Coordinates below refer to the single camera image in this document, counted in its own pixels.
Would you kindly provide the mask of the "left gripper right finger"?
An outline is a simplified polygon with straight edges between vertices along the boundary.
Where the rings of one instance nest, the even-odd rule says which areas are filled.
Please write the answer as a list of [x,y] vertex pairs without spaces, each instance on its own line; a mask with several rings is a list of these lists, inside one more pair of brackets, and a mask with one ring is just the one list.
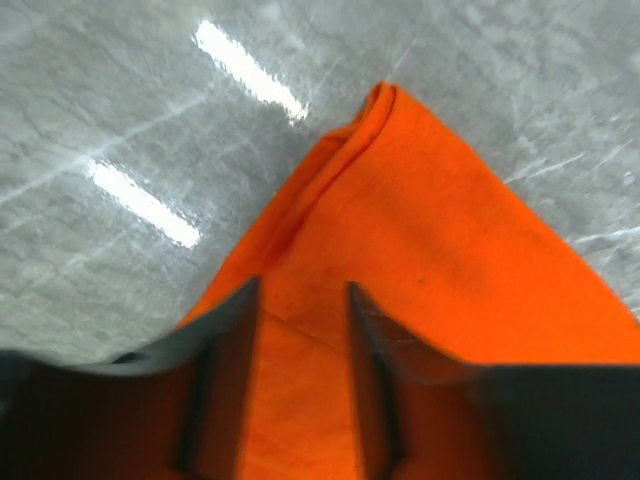
[[632,365],[463,361],[347,288],[357,439],[367,479],[635,479]]

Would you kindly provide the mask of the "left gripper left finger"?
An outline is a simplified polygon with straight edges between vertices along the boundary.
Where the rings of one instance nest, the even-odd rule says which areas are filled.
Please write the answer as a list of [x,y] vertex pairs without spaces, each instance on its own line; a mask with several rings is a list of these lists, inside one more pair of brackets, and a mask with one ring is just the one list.
[[114,359],[1,353],[5,479],[233,479],[260,282]]

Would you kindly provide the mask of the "orange t shirt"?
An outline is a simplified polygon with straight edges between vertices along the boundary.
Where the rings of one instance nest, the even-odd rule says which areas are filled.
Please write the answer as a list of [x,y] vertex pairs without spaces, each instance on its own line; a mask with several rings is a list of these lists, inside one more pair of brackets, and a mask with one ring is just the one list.
[[201,315],[262,279],[242,479],[354,479],[345,287],[418,338],[493,363],[635,364],[607,284],[482,159],[380,83],[323,137],[227,257]]

